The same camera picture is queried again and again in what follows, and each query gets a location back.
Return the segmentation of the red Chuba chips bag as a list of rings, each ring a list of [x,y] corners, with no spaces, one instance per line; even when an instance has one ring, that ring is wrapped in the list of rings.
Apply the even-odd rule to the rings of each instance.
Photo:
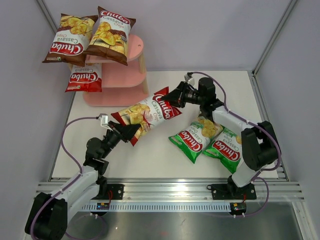
[[[151,129],[182,114],[177,107],[162,100],[168,93],[169,87],[166,86],[137,104],[111,114],[122,125],[140,124],[140,128],[130,140],[133,146]]]
[[[65,92],[102,92],[102,64],[73,65]]]

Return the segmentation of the brown Chuba chips bag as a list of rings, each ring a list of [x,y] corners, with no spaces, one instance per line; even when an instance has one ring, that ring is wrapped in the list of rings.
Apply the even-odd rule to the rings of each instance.
[[[128,64],[129,34],[136,23],[135,18],[97,8],[99,25],[84,53],[110,61]]]
[[[75,16],[61,14],[59,28],[43,63],[68,63],[85,66],[86,54],[97,15]]]

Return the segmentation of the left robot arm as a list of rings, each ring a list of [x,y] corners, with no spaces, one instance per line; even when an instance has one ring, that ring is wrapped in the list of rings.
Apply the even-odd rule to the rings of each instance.
[[[56,190],[40,192],[34,198],[24,228],[33,240],[62,239],[70,221],[86,203],[94,198],[103,199],[109,193],[104,176],[109,162],[105,158],[119,142],[131,141],[141,125],[104,120],[101,125],[106,134],[102,139],[93,137],[87,141],[84,163],[72,158],[78,172]]]

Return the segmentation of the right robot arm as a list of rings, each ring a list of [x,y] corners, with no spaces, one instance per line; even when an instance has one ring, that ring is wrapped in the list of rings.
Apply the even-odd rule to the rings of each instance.
[[[177,108],[184,108],[187,103],[198,105],[206,119],[222,124],[240,137],[243,162],[217,192],[230,199],[248,196],[260,173],[282,160],[274,128],[269,121],[255,123],[232,112],[226,100],[217,98],[216,87],[220,84],[211,76],[205,74],[200,78],[198,88],[191,85],[192,80],[189,72],[184,81],[161,99]]]

